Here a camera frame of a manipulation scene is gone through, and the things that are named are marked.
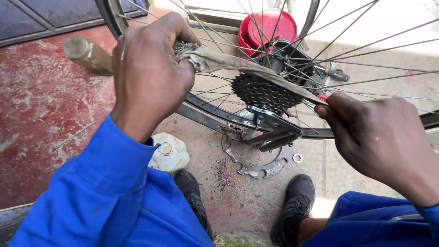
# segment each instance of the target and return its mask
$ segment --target black sneaker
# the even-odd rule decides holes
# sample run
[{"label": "black sneaker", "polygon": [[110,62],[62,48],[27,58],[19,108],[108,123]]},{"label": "black sneaker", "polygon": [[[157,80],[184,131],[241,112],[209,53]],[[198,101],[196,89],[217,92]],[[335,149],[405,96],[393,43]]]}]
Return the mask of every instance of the black sneaker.
[{"label": "black sneaker", "polygon": [[209,235],[210,239],[213,239],[212,227],[207,220],[206,209],[201,202],[200,187],[195,177],[186,170],[179,171],[175,176],[175,183],[183,193],[207,235]]},{"label": "black sneaker", "polygon": [[309,217],[316,199],[311,178],[305,174],[295,176],[285,194],[285,206],[271,228],[271,240],[280,247],[299,246],[299,225]]}]

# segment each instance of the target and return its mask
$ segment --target sprocket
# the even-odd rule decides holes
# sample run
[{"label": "sprocket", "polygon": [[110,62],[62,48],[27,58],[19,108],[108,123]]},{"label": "sprocket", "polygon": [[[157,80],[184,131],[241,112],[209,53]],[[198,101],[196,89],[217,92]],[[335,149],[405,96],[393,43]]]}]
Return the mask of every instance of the sprocket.
[{"label": "sprocket", "polygon": [[254,75],[241,74],[232,82],[232,89],[246,105],[253,105],[274,113],[300,104],[303,98],[283,87]]}]

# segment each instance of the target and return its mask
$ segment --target blue work uniform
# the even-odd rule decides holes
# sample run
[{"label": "blue work uniform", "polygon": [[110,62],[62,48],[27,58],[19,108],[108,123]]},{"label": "blue work uniform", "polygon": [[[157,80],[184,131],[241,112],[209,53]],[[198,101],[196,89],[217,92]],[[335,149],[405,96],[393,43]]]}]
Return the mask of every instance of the blue work uniform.
[{"label": "blue work uniform", "polygon": [[[84,151],[55,172],[9,246],[213,246],[172,175],[147,167],[157,147],[131,139],[107,116]],[[433,245],[438,210],[347,193],[303,246]],[[416,213],[420,222],[389,221]]]}]

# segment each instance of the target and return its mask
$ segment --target white plastic container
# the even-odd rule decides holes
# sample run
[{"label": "white plastic container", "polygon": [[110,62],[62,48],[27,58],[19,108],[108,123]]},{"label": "white plastic container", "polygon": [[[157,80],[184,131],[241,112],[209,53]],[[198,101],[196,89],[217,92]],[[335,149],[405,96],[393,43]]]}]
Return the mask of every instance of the white plastic container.
[{"label": "white plastic container", "polygon": [[189,163],[189,153],[183,141],[165,132],[153,135],[152,139],[154,140],[154,145],[160,143],[161,146],[152,155],[148,167],[173,172],[187,166]]}]

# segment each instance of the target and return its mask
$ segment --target red lid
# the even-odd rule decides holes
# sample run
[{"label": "red lid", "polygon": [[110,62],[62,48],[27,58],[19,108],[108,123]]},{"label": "red lid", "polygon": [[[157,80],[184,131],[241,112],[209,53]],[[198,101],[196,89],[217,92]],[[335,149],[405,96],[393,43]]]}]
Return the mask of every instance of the red lid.
[{"label": "red lid", "polygon": [[[279,18],[279,15],[281,14],[280,9],[267,9],[264,10],[264,19],[263,19],[263,27],[261,28],[262,24],[262,12],[255,14],[255,20],[258,24],[258,27],[262,30],[262,32],[267,36],[269,39],[273,35],[274,27],[276,26],[277,19]],[[282,36],[282,39],[289,40],[290,42],[293,42],[296,40],[297,37],[297,26],[296,22],[294,21],[293,17],[291,17],[287,12],[282,11],[281,18],[279,20],[279,24],[277,25],[276,32],[274,33],[274,37],[276,36]],[[261,42],[261,36],[259,35],[258,29],[256,25],[253,23],[253,21],[250,21],[248,24],[248,36],[250,37],[250,40],[252,43],[259,47]],[[267,38],[262,36],[263,42],[267,42]]]}]

